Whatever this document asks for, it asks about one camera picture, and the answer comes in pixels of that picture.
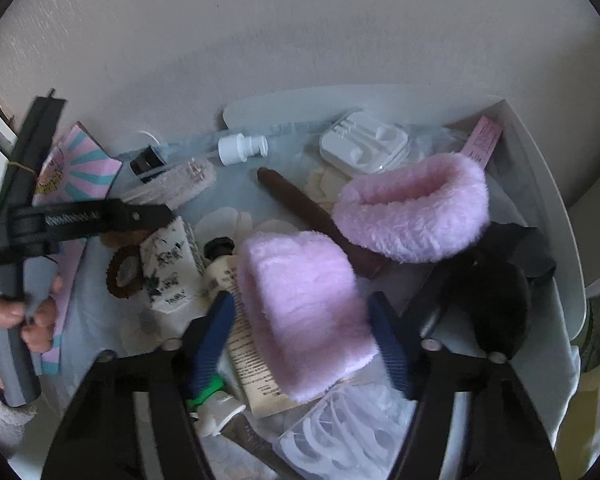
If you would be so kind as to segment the person's left hand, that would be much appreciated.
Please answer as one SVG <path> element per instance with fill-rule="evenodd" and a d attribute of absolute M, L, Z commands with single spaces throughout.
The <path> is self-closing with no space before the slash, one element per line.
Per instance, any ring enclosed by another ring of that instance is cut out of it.
<path fill-rule="evenodd" d="M 18 328 L 20 337 L 30 351 L 45 353 L 53 347 L 57 307 L 55 299 L 47 297 L 33 315 L 33 321 L 20 328 L 26 315 L 23 302 L 0 298 L 0 328 Z M 0 399 L 4 399 L 4 382 L 0 374 Z"/>

